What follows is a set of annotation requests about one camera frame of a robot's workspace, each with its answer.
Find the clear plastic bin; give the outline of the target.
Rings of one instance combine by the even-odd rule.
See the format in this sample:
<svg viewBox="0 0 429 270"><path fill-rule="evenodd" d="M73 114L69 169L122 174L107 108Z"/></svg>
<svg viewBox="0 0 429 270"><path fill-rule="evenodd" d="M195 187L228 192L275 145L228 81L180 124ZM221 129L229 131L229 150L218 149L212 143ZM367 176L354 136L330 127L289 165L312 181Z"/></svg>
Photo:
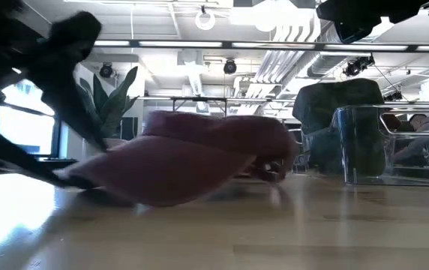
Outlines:
<svg viewBox="0 0 429 270"><path fill-rule="evenodd" d="M386 103L378 106L379 132L385 154L385 169L378 176L366 176L357 172L343 174L344 181L353 185L404 185L429 186L428 155L421 154L401 163L395 163L393 156L408 146L414 139L429 137L429 131L416 133L409 123L415 114L429 116L429 102Z"/></svg>

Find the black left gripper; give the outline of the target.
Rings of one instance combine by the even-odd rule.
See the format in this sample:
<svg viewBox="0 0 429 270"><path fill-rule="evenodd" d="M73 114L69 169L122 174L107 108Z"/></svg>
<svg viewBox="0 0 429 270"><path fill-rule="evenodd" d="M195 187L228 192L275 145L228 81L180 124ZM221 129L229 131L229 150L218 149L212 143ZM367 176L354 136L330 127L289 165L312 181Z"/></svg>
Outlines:
<svg viewBox="0 0 429 270"><path fill-rule="evenodd" d="M54 22L48 37L28 50L25 77L42 90L41 100L65 124L94 147L106 149L88 92L74 79L74 68L89 56L101 29L100 21L87 11Z"/></svg>

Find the long ceiling light strip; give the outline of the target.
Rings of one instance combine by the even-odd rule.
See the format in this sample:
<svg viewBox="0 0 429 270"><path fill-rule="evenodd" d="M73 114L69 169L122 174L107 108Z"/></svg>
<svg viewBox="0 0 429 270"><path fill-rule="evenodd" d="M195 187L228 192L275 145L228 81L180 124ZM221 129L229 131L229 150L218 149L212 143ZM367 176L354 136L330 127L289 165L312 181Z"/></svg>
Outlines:
<svg viewBox="0 0 429 270"><path fill-rule="evenodd" d="M146 49L296 50L357 53L429 53L429 44L309 43L263 41L97 40L95 47Z"/></svg>

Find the faded red baseball cap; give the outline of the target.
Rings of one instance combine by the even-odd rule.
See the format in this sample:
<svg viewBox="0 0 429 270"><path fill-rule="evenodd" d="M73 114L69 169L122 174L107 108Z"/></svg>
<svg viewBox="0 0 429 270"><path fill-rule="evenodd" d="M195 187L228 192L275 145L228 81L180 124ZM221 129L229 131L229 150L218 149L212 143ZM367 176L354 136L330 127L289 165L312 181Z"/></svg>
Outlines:
<svg viewBox="0 0 429 270"><path fill-rule="evenodd" d="M77 188L105 188L147 206L175 206L241 174L282 182L299 147L275 118L152 112L140 136L56 174Z"/></svg>

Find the green snake plant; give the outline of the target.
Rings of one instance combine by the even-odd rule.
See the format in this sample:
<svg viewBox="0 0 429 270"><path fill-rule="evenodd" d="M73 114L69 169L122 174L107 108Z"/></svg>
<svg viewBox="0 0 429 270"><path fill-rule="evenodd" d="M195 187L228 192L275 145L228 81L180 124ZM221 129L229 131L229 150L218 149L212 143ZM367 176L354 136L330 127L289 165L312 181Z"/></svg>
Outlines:
<svg viewBox="0 0 429 270"><path fill-rule="evenodd" d="M79 79L77 86L81 91L82 102L88 113L94 118L104 138L117 133L123 115L134 105L138 96L129 97L128 90L137 78L138 67L131 68L123 82L110 94L107 94L96 75L92 85L85 79Z"/></svg>

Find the dark rectangular panel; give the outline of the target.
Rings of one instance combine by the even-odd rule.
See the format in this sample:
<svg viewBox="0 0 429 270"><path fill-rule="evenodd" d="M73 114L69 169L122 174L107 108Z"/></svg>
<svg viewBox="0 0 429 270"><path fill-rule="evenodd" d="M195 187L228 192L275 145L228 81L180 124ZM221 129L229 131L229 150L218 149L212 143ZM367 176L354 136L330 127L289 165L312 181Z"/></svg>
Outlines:
<svg viewBox="0 0 429 270"><path fill-rule="evenodd" d="M132 140L137 136L138 118L123 117L121 119L121 138L123 140Z"/></svg>

